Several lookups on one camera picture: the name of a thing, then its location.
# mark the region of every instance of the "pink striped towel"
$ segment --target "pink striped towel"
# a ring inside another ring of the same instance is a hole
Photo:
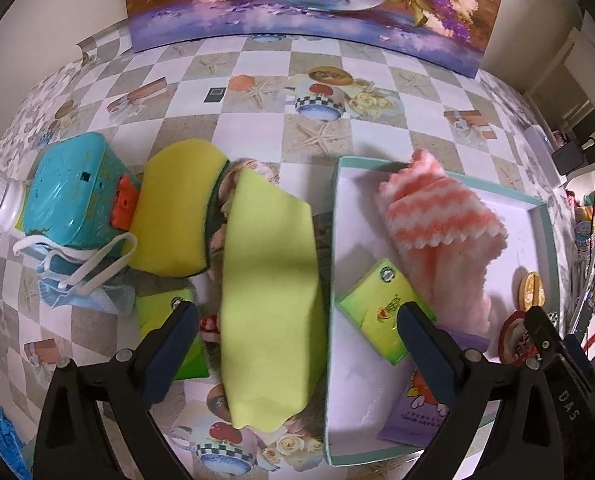
[[[488,264],[506,248],[497,216],[427,150],[379,186],[377,205],[402,258],[402,270],[449,330],[485,335],[491,300]]]

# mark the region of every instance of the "cartoon print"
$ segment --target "cartoon print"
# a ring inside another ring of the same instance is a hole
[[[284,434],[238,430],[231,425],[224,386],[217,384],[209,390],[206,404],[187,404],[170,437],[175,446],[193,452],[204,466],[222,475],[246,474],[257,466],[273,472],[284,464],[302,472],[324,460],[322,440],[313,436],[321,433],[322,421],[323,414],[307,406],[284,423]]]
[[[431,394],[429,387],[424,382],[423,377],[421,376],[420,370],[415,370],[413,374],[413,379],[411,380],[411,387],[406,393],[407,397],[415,397],[411,402],[411,407],[415,410],[416,408],[420,408],[424,405],[424,403],[431,404],[432,406],[436,406],[437,412],[440,416],[446,416],[448,412],[448,408],[446,404],[442,404],[441,402],[437,402]]]

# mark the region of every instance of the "yellow-green cloth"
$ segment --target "yellow-green cloth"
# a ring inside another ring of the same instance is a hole
[[[249,169],[226,226],[220,319],[232,424],[272,433],[324,372],[326,326],[311,208]]]

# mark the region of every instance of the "green tissue pack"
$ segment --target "green tissue pack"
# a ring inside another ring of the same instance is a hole
[[[359,327],[373,348],[395,365],[408,354],[396,325],[397,312],[407,301],[415,301],[435,323],[431,309],[413,290],[404,274],[385,258],[338,303],[338,307]]]
[[[173,311],[174,303],[180,299],[193,301],[191,293],[187,288],[136,298],[136,312],[138,314],[142,339],[151,330],[160,328],[164,324],[164,321],[166,321]],[[180,369],[175,375],[175,380],[181,381],[199,377],[209,377],[209,369],[204,357],[202,340],[198,335],[191,344],[189,352],[182,362],[182,366],[180,366]]]

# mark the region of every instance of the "flower painting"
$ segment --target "flower painting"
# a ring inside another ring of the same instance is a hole
[[[373,44],[474,76],[501,0],[127,0],[135,50],[232,34]]]

